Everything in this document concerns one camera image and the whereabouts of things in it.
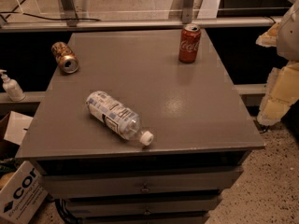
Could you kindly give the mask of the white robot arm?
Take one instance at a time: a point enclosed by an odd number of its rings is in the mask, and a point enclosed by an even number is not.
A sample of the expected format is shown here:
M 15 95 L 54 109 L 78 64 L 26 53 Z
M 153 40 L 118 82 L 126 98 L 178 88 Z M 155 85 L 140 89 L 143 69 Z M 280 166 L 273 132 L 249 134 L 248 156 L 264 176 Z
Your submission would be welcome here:
M 299 1 L 280 22 L 275 22 L 267 32 L 259 35 L 256 44 L 275 47 L 278 56 L 288 61 L 281 69 L 273 68 L 270 72 L 259 107 L 257 121 L 272 126 L 299 100 Z

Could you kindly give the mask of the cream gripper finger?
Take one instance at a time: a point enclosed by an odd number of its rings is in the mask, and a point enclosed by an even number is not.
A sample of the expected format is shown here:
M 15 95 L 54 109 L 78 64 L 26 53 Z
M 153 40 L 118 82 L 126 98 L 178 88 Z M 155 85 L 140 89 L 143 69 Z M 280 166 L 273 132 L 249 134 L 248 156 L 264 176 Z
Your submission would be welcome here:
M 259 35 L 256 44 L 262 47 L 275 47 L 277 45 L 279 22 L 273 24 L 265 33 Z
M 299 62 L 288 62 L 270 72 L 257 121 L 264 126 L 278 123 L 299 100 Z

